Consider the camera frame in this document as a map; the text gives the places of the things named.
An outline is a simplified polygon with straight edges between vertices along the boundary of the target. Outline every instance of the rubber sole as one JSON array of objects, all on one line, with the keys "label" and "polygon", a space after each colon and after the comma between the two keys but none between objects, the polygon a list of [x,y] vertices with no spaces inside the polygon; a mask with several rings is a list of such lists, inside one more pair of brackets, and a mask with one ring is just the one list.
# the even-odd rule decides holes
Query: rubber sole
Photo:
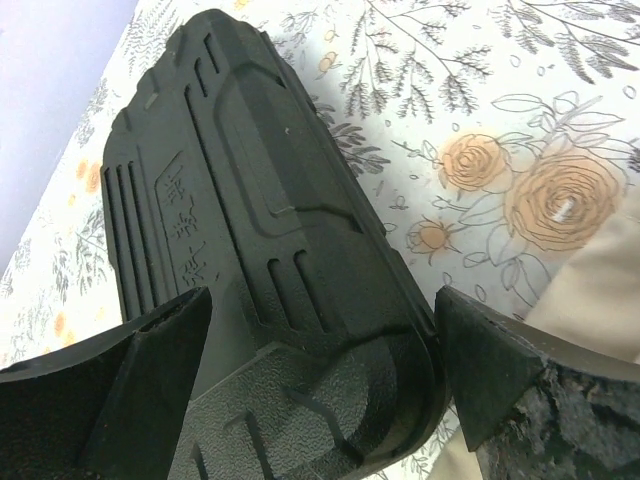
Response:
[{"label": "rubber sole", "polygon": [[360,479],[431,435],[433,314],[266,34],[217,10],[180,27],[102,180],[125,317],[213,298],[170,478]]}]

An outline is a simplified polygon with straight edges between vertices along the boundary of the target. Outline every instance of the orange flower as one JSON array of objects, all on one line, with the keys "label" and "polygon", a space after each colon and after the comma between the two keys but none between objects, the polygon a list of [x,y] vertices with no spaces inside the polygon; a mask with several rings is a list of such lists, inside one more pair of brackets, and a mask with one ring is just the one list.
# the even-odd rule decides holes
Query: orange flower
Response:
[{"label": "orange flower", "polygon": [[58,315],[56,316],[56,321],[53,324],[53,330],[56,332],[56,336],[60,337],[62,336],[62,332],[64,332],[64,327],[67,324],[67,316],[64,314],[64,312],[60,312],[58,313]]},{"label": "orange flower", "polygon": [[89,175],[85,183],[85,190],[89,194],[94,194],[100,189],[100,164],[95,162],[91,164]]},{"label": "orange flower", "polygon": [[447,149],[438,166],[445,188],[504,192],[513,180],[509,152],[487,135],[463,136]]},{"label": "orange flower", "polygon": [[76,334],[73,332],[73,330],[69,330],[67,332],[67,336],[64,337],[64,346],[68,347],[69,345],[73,345],[74,343],[76,343]]},{"label": "orange flower", "polygon": [[78,167],[76,168],[76,178],[78,180],[82,180],[87,173],[87,168],[89,168],[89,162],[86,158],[80,160]]},{"label": "orange flower", "polygon": [[236,0],[235,5],[233,6],[236,10],[242,10],[249,4],[249,0]]},{"label": "orange flower", "polygon": [[582,247],[616,209],[619,180],[605,161],[585,155],[545,159],[505,195],[509,227],[545,251]]},{"label": "orange flower", "polygon": [[320,70],[322,73],[327,73],[329,69],[333,67],[333,64],[335,63],[337,57],[338,54],[336,52],[327,53],[322,58],[322,60],[320,60],[320,63],[318,64],[318,70]]},{"label": "orange flower", "polygon": [[445,227],[441,222],[434,222],[425,218],[414,224],[407,235],[407,246],[413,253],[429,255],[429,265],[436,252],[452,250],[459,252],[451,245],[451,235],[457,230],[451,226]]}]

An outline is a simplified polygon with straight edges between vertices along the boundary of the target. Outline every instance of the light purple wall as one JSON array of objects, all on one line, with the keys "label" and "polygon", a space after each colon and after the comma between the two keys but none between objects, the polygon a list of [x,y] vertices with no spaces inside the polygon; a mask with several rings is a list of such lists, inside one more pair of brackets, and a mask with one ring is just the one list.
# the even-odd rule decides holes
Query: light purple wall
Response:
[{"label": "light purple wall", "polygon": [[0,0],[0,271],[136,3]]}]

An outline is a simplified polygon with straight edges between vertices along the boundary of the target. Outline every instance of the beige cloth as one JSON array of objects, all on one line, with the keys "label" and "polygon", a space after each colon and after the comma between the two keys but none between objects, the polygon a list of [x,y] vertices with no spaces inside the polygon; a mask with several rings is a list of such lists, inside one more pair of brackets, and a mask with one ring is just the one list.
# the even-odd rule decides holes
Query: beige cloth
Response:
[{"label": "beige cloth", "polygon": [[[526,322],[596,352],[640,364],[640,187],[558,272]],[[482,480],[458,430],[429,480]]]}]

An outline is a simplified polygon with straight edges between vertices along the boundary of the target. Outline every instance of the floral tablecloth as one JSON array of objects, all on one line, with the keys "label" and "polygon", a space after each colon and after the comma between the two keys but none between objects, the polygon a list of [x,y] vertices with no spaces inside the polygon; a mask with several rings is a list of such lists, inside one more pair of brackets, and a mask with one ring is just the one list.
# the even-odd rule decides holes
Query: floral tablecloth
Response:
[{"label": "floral tablecloth", "polygon": [[[99,169],[178,25],[266,30],[429,301],[524,317],[640,172],[640,0],[141,0],[1,281],[0,366],[121,321]],[[420,479],[458,426],[376,477]]]}]

